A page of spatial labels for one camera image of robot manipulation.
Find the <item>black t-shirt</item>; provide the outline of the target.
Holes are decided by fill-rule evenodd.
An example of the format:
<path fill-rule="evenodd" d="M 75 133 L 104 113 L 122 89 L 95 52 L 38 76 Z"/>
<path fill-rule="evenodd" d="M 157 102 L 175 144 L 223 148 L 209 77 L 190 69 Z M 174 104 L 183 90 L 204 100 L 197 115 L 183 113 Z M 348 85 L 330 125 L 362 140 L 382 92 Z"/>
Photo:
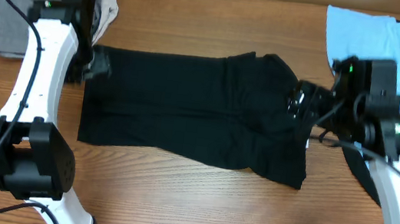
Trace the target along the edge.
<path fill-rule="evenodd" d="M 306 140 L 287 110 L 297 78 L 277 55 L 227 58 L 105 48 L 111 73 L 86 83 L 78 139 L 159 147 L 300 189 Z"/>

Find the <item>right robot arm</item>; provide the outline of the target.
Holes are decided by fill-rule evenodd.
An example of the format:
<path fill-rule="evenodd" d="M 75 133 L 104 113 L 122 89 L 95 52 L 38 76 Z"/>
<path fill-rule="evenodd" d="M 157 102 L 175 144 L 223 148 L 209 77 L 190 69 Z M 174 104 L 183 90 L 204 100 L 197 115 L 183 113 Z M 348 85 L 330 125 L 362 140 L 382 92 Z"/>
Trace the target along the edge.
<path fill-rule="evenodd" d="M 287 110 L 304 133 L 319 126 L 336 135 L 332 147 L 359 151 L 381 204 L 384 224 L 400 224 L 400 96 L 393 60 L 336 61 L 331 89 L 299 81 Z"/>

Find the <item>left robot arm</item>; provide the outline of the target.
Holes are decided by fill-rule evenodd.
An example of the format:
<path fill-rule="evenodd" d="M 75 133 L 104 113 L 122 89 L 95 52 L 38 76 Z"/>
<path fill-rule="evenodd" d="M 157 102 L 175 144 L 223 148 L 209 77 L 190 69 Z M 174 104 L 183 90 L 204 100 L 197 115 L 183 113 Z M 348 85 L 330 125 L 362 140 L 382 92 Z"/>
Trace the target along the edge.
<path fill-rule="evenodd" d="M 22 12 L 28 42 L 12 93 L 0 110 L 0 190 L 19 201 L 0 213 L 32 207 L 47 224 L 97 224 L 73 188 L 75 158 L 59 132 L 63 85 L 111 72 L 92 48 L 95 0 L 34 0 Z"/>

